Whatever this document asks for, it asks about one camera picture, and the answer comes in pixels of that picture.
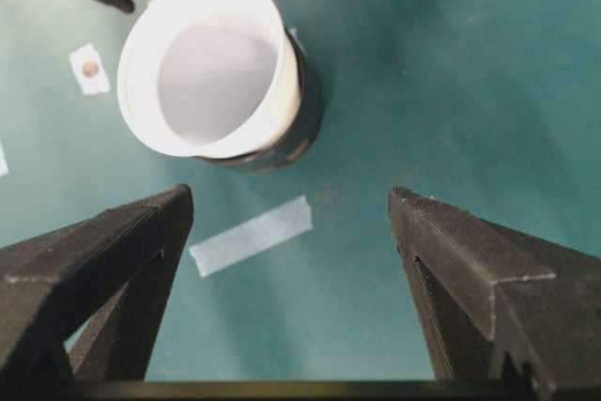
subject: paper cup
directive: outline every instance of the paper cup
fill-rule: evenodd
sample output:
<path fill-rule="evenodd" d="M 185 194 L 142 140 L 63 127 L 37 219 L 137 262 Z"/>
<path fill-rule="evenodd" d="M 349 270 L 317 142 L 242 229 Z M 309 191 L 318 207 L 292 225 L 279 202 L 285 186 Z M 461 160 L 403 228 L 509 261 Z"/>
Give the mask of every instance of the paper cup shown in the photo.
<path fill-rule="evenodd" d="M 119 61 L 119 106 L 163 154 L 232 159 L 281 141 L 301 106 L 272 0 L 152 0 Z"/>

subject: brown dot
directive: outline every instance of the brown dot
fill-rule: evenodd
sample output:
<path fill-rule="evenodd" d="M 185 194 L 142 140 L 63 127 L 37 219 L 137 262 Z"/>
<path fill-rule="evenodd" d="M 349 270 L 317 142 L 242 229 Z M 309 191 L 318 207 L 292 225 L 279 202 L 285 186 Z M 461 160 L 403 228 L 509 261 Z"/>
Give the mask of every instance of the brown dot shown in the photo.
<path fill-rule="evenodd" d="M 82 66 L 82 73 L 85 77 L 91 78 L 98 74 L 99 69 L 98 63 L 95 61 L 86 61 Z"/>

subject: white paper piece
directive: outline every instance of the white paper piece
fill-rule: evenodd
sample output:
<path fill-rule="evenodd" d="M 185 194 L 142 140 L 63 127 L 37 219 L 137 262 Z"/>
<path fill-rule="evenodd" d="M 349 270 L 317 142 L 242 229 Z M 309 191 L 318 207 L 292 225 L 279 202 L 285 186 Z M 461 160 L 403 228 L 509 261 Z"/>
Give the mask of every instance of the white paper piece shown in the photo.
<path fill-rule="evenodd" d="M 313 229 L 311 207 L 305 196 L 237 225 L 190 247 L 201 277 L 223 270 L 248 257 Z"/>
<path fill-rule="evenodd" d="M 86 44 L 69 55 L 71 69 L 86 95 L 108 93 L 111 84 L 106 76 L 100 55 L 92 44 Z"/>
<path fill-rule="evenodd" d="M 2 143 L 0 143 L 0 177 L 5 176 L 6 174 L 8 174 L 7 157 L 2 148 Z"/>
<path fill-rule="evenodd" d="M 288 32 L 290 32 L 290 35 L 292 35 L 294 37 L 294 40 L 297 41 L 297 44 L 299 45 L 300 51 L 302 52 L 302 54 L 304 56 L 309 56 L 307 54 L 307 50 L 304 48 L 301 40 L 299 39 L 299 29 L 297 27 L 292 27 L 292 28 L 288 29 Z"/>

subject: teal surface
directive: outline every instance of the teal surface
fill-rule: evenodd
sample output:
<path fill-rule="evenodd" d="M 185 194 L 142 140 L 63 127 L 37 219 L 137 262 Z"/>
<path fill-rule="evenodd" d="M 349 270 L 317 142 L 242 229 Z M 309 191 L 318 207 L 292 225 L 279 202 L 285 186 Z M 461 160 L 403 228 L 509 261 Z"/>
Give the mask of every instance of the teal surface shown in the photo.
<path fill-rule="evenodd" d="M 146 1 L 127 16 L 0 0 L 0 245 L 179 182 L 189 244 L 302 194 L 315 223 L 206 279 L 186 250 L 149 379 L 430 378 L 386 213 L 395 184 L 601 255 L 601 0 L 275 0 L 327 111 L 307 154 L 260 176 L 165 157 L 127 129 L 116 68 Z M 106 95 L 70 71 L 88 42 Z"/>

